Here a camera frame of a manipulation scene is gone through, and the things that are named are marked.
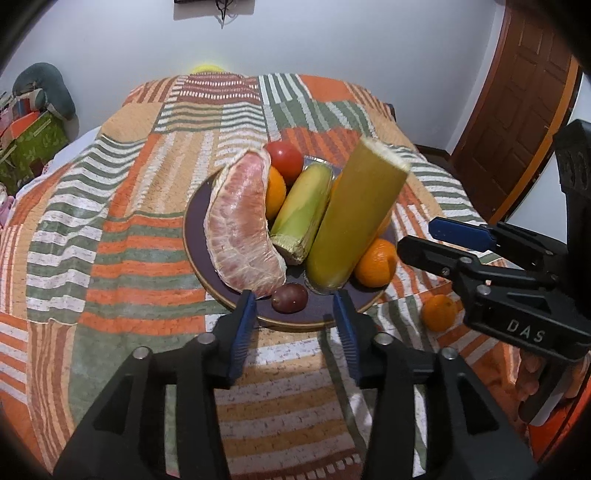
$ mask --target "hanging wire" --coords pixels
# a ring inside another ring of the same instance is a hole
[[[228,7],[234,3],[234,0],[216,0],[216,7],[222,14],[222,22],[226,19]]]

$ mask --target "door panel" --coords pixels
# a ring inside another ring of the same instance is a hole
[[[505,15],[506,37],[493,77],[487,79],[490,87],[452,155],[466,192],[486,220],[538,154],[565,95],[571,63],[568,47],[546,21],[509,8]]]

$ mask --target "striped bedspread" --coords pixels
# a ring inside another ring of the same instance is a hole
[[[183,248],[183,213],[198,185],[239,150],[280,138],[342,166],[361,135],[414,150],[387,106],[357,85],[297,74],[172,77],[133,90],[94,144],[18,202],[0,242],[0,398],[48,469],[135,347],[178,348],[226,313]],[[392,213],[399,238],[429,238],[437,215],[482,221],[459,182],[411,159]],[[426,331],[421,306],[439,293],[458,301],[447,281],[400,264],[369,314],[407,345],[457,348],[510,411],[515,352],[464,327],[462,313],[449,331]],[[423,392],[415,396],[419,473],[426,418]],[[168,399],[174,404],[173,388]],[[244,375],[216,400],[234,478],[359,477],[375,392],[348,377],[334,329],[257,330]],[[167,469],[175,472],[172,415]]]

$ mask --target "sugarcane piece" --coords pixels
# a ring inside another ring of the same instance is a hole
[[[343,169],[306,261],[306,281],[329,294],[345,285],[406,182],[410,165],[362,137]]]
[[[308,166],[293,184],[271,228],[271,243],[288,265],[308,256],[328,203],[332,169],[321,163]]]

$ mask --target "round tray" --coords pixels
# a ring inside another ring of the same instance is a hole
[[[236,307],[240,293],[229,288],[213,268],[203,229],[203,220],[216,175],[217,173],[204,181],[189,200],[183,220],[183,241],[189,261],[202,286],[217,301],[233,309]],[[395,232],[391,224],[382,237],[395,244]],[[288,266],[287,282],[305,286],[304,269],[305,263],[304,265]],[[308,290],[308,303],[306,308],[297,313],[276,312],[271,307],[270,297],[257,300],[256,306],[260,322],[267,327],[290,332],[313,332],[333,326],[332,295],[319,295],[307,287],[306,289]],[[347,282],[345,289],[349,292],[359,312],[364,312],[371,307],[384,292],[384,288],[366,288],[353,277]]]

